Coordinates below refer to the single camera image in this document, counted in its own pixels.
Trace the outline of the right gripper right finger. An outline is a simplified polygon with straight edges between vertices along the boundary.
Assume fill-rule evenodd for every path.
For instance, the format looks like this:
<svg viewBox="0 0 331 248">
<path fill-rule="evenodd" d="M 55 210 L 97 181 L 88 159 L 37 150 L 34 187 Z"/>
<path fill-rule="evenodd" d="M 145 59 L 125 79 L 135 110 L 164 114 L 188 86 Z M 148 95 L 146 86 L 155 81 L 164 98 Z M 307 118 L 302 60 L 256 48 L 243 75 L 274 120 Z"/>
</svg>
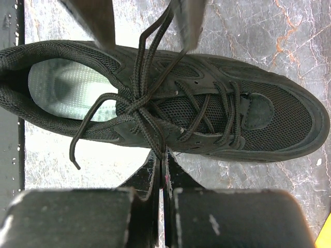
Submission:
<svg viewBox="0 0 331 248">
<path fill-rule="evenodd" d="M 172 247 L 173 228 L 171 224 L 173 191 L 177 188 L 202 188 L 177 162 L 173 151 L 166 147 L 161 161 L 161 186 L 163 189 L 164 234 L 166 247 Z"/>
</svg>

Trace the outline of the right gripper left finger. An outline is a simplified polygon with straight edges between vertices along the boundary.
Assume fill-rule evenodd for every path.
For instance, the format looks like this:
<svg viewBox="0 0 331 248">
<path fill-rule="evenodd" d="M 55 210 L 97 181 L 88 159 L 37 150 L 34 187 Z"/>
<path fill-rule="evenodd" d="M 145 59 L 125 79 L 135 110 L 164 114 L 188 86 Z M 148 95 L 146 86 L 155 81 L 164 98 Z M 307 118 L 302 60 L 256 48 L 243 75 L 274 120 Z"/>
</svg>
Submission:
<svg viewBox="0 0 331 248">
<path fill-rule="evenodd" d="M 156 247 L 159 234 L 160 161 L 150 151 L 144 164 L 120 187 L 133 190 L 126 247 Z"/>
</svg>

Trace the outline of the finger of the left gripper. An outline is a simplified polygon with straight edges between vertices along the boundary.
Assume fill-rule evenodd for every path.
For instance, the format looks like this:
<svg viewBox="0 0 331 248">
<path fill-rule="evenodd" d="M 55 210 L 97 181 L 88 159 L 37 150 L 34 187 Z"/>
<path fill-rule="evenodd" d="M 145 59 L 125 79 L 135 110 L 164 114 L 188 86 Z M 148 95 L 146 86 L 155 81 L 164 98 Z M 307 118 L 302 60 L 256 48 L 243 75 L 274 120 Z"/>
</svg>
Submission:
<svg viewBox="0 0 331 248">
<path fill-rule="evenodd" d="M 206 4 L 206 0 L 172 1 L 182 47 L 187 52 L 195 50 L 198 46 Z"/>
<path fill-rule="evenodd" d="M 115 22 L 112 0 L 61 1 L 79 25 L 93 37 L 99 48 L 115 48 Z"/>
</svg>

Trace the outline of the black sneaker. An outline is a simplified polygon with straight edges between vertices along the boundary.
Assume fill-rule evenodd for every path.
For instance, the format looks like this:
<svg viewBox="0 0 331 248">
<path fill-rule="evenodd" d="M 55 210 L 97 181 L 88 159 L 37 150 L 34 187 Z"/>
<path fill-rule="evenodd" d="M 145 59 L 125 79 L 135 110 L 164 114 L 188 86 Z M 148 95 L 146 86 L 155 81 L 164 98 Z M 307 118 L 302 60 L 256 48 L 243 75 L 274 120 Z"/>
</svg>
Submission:
<svg viewBox="0 0 331 248">
<path fill-rule="evenodd" d="M 306 156 L 329 134 L 324 105 L 288 79 L 182 47 L 172 1 L 138 48 L 48 40 L 1 51 L 1 107 L 78 140 L 270 163 Z"/>
</svg>

